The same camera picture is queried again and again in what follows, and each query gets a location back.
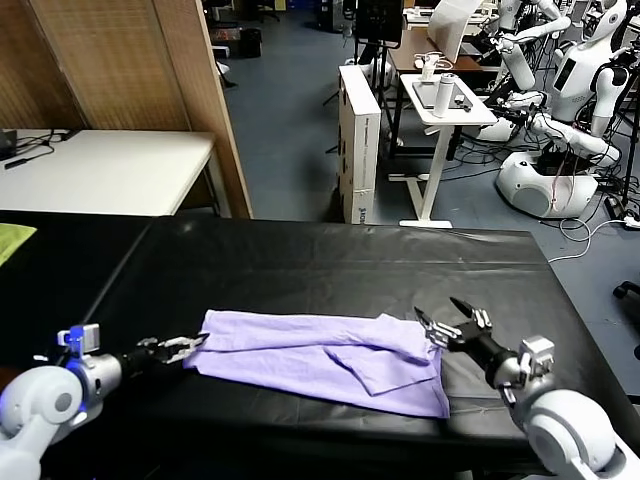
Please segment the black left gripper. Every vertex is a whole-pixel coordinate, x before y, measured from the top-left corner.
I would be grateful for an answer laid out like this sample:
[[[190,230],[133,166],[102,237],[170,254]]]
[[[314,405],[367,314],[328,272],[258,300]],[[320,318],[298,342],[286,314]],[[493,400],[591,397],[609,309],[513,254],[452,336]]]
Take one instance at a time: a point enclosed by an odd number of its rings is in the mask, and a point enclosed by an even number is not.
[[[119,355],[121,375],[123,378],[133,378],[160,362],[181,362],[195,353],[208,337],[209,333],[200,332],[192,336],[177,336],[165,340],[156,337],[143,338],[138,342],[140,347]]]

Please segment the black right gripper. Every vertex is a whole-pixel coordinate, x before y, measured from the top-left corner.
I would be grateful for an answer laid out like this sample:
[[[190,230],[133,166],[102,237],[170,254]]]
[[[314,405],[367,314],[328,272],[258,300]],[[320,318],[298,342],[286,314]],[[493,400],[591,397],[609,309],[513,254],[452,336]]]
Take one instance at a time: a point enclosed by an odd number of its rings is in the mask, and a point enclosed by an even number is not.
[[[486,310],[468,302],[450,298],[452,304],[469,320],[453,327],[435,322],[423,310],[414,308],[425,336],[436,345],[448,345],[449,351],[467,354],[480,368],[488,368],[503,348],[492,338],[491,320]]]

